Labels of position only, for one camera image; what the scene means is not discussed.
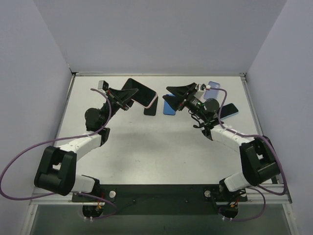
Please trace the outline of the lavender phone case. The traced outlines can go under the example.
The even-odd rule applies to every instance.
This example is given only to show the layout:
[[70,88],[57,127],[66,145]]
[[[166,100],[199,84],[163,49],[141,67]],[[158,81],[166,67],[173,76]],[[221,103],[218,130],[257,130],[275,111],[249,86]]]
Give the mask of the lavender phone case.
[[214,82],[214,81],[210,81],[210,82],[208,82],[208,86],[210,86],[210,89],[205,91],[203,98],[205,100],[208,100],[210,98],[217,99],[220,84],[217,82]]

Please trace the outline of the black phone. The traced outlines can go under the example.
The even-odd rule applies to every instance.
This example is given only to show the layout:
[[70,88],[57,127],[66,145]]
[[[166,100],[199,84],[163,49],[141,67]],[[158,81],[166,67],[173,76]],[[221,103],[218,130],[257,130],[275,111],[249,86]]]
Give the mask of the black phone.
[[149,108],[144,109],[144,115],[155,116],[157,112],[157,103],[158,103],[158,97],[155,99],[155,101],[152,103],[152,105]]

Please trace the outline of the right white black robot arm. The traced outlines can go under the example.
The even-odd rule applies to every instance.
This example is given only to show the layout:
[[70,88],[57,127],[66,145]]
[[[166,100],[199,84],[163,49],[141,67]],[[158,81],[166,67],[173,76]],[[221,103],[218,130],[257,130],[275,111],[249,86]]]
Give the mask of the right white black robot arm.
[[217,141],[240,155],[240,172],[220,180],[220,192],[237,192],[249,186],[258,186],[281,173],[281,166],[268,138],[246,135],[221,121],[223,105],[209,98],[202,102],[196,93],[212,89],[206,84],[192,83],[186,86],[168,86],[170,94],[163,99],[175,111],[188,109],[191,117],[198,122],[194,127],[211,141]]

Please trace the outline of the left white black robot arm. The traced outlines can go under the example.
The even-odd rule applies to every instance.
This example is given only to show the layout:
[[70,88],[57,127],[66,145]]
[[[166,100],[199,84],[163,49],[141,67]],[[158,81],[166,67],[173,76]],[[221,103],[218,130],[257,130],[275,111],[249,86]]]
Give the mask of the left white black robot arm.
[[107,89],[102,93],[106,102],[102,108],[89,108],[85,112],[86,132],[74,140],[58,147],[47,147],[41,158],[34,185],[38,188],[66,196],[71,192],[82,192],[89,201],[100,197],[98,180],[76,173],[77,161],[92,150],[101,147],[110,134],[106,127],[119,110],[128,110],[128,103],[138,89]]

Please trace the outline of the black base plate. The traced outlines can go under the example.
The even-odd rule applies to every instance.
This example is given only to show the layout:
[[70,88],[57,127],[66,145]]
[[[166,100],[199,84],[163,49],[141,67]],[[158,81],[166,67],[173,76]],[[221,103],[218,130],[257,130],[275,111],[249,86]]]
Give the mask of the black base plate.
[[245,190],[224,194],[217,184],[98,185],[92,194],[112,202],[119,215],[211,215],[219,205],[247,201]]

